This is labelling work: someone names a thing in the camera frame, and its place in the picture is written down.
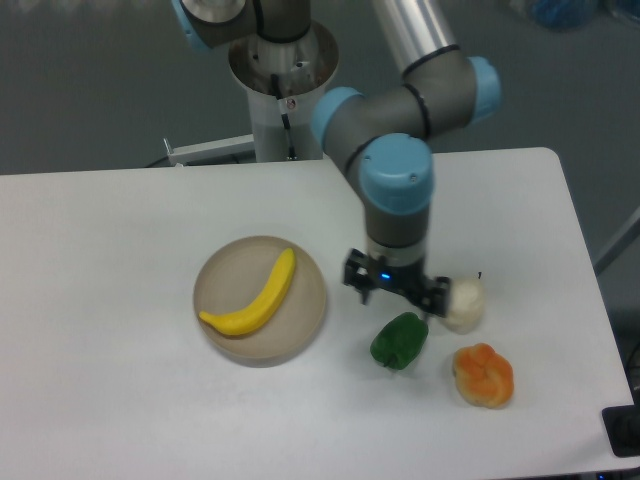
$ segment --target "plastic fruit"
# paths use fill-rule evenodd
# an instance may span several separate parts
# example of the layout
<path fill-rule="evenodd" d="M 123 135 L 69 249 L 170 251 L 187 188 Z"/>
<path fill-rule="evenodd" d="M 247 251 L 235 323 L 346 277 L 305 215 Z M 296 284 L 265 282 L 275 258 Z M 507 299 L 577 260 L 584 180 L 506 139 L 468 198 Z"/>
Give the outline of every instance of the plastic fruit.
<path fill-rule="evenodd" d="M 369 350 L 384 367 L 402 370 L 418 356 L 428 334 L 426 322 L 415 313 L 403 313 L 385 325 Z"/>
<path fill-rule="evenodd" d="M 458 391 L 473 405 L 501 407 L 513 395 L 511 364 L 486 343 L 458 350 L 453 371 Z"/>
<path fill-rule="evenodd" d="M 205 311 L 199 317 L 224 335 L 244 335 L 262 327 L 276 312 L 289 290 L 296 268 L 292 248 L 284 250 L 258 296 L 245 308 L 223 315 Z"/>

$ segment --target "silver metal pole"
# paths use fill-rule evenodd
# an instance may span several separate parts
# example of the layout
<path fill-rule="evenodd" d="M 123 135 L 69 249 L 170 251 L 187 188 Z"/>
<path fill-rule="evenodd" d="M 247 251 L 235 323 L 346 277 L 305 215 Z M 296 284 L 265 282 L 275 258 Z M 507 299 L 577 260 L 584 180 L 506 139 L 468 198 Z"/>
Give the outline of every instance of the silver metal pole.
<path fill-rule="evenodd" d="M 596 276 L 606 270 L 639 236 L 640 207 L 633 212 L 596 256 L 593 262 L 593 270 L 596 272 Z"/>
<path fill-rule="evenodd" d="M 456 43 L 436 0 L 374 0 L 373 7 L 400 72 Z"/>

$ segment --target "blue joint cap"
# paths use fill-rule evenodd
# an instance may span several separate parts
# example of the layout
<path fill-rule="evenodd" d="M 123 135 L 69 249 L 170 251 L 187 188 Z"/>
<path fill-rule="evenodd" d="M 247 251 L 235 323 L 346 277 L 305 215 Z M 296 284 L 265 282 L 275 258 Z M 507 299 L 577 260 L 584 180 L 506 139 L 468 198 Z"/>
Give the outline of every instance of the blue joint cap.
<path fill-rule="evenodd" d="M 476 72 L 476 104 L 470 123 L 476 123 L 492 115 L 502 103 L 500 77 L 486 58 L 469 57 Z"/>
<path fill-rule="evenodd" d="M 178 17 L 182 31 L 184 32 L 185 37 L 187 37 L 187 41 L 189 42 L 189 45 L 191 45 L 191 48 L 199 52 L 208 52 L 211 50 L 191 26 L 191 22 L 189 21 L 186 12 L 182 9 L 180 0 L 171 0 L 171 4 L 173 5 L 176 17 Z"/>
<path fill-rule="evenodd" d="M 356 96 L 361 97 L 362 94 L 353 88 L 338 87 L 325 93 L 316 104 L 311 117 L 311 132 L 323 150 L 324 137 L 333 115 L 344 102 Z"/>
<path fill-rule="evenodd" d="M 433 159 L 422 140 L 392 133 L 371 142 L 362 156 L 360 188 L 377 208 L 392 215 L 411 215 L 429 205 Z"/>

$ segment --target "gray floor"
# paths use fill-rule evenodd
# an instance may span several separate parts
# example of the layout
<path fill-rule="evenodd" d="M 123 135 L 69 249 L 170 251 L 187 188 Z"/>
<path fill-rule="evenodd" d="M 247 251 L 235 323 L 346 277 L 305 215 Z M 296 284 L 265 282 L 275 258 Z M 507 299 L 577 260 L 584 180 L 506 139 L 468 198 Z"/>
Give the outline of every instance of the gray floor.
<path fill-rule="evenodd" d="M 399 83 L 369 0 L 312 3 L 341 48 L 334 85 Z M 504 104 L 431 146 L 555 150 L 594 255 L 640 205 L 640 29 L 603 11 L 558 34 L 508 0 L 441 3 L 464 51 L 499 69 Z M 135 168 L 164 155 L 165 136 L 181 146 L 249 133 L 226 54 L 191 51 L 168 1 L 0 0 L 0 174 Z M 640 338 L 640 241 L 600 284 L 628 353 Z"/>

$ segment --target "metal bracket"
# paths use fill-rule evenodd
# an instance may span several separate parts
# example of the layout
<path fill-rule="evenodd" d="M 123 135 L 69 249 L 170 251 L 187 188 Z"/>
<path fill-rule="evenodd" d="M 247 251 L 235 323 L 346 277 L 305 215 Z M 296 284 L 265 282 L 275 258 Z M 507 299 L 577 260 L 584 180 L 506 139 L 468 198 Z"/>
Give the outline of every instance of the metal bracket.
<path fill-rule="evenodd" d="M 164 146 L 167 150 L 167 159 L 171 166 L 178 163 L 210 161 L 215 163 L 216 159 L 221 159 L 228 155 L 238 155 L 254 151 L 253 135 L 243 135 L 241 137 L 225 138 L 213 142 L 198 143 L 186 147 L 172 148 L 168 139 L 164 139 Z"/>

